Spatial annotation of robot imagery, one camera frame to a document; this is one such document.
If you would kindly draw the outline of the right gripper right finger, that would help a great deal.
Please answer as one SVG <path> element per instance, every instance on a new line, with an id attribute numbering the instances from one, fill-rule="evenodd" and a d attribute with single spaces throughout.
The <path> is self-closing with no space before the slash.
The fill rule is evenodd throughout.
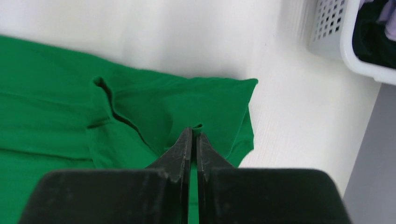
<path id="1" fill-rule="evenodd" d="M 349 224 L 330 176 L 316 169 L 236 168 L 196 140 L 202 224 Z"/>

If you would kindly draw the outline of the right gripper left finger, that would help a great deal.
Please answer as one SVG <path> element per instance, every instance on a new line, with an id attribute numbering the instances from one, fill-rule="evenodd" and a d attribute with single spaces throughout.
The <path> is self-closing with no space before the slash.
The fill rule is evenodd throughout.
<path id="1" fill-rule="evenodd" d="M 185 224 L 192 129 L 144 169 L 69 169 L 45 174 L 21 224 Z"/>

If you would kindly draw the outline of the green t shirt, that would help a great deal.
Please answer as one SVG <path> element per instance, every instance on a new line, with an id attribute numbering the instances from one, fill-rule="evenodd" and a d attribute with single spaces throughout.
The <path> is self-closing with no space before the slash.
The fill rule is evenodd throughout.
<path id="1" fill-rule="evenodd" d="M 191 127 L 238 166 L 254 147 L 257 79 L 185 78 L 0 38 L 0 221 L 50 171 L 145 168 Z"/>

